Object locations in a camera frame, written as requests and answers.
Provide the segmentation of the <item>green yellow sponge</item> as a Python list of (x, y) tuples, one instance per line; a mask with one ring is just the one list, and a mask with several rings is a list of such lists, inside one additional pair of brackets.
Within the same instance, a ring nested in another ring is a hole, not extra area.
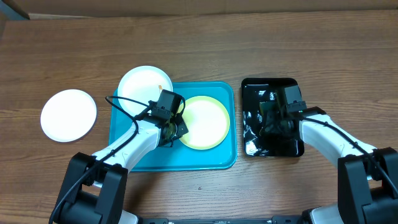
[(267, 113), (275, 113), (279, 109), (275, 101), (263, 101), (259, 103), (259, 111), (265, 116)]

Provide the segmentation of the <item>yellow plate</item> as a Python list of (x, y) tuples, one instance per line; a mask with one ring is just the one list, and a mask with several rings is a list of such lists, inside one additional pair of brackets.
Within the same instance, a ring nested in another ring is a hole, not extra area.
[(187, 99), (182, 118), (188, 133), (180, 141), (195, 150), (208, 150), (219, 145), (228, 135), (231, 124), (226, 107), (210, 96)]

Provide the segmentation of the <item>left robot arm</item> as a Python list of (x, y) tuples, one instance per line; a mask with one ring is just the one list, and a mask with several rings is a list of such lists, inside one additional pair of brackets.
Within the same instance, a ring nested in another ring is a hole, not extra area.
[(135, 116), (131, 127), (106, 148), (91, 156), (75, 154), (49, 222), (141, 223), (123, 209), (129, 172), (146, 154), (187, 132), (181, 114), (168, 120)]

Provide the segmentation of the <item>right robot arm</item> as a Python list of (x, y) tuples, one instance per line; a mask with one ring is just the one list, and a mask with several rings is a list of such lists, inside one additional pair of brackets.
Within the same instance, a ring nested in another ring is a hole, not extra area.
[(397, 151), (356, 139), (319, 107), (261, 106), (262, 133), (317, 149), (338, 171), (335, 204), (308, 209), (297, 223), (397, 223)]

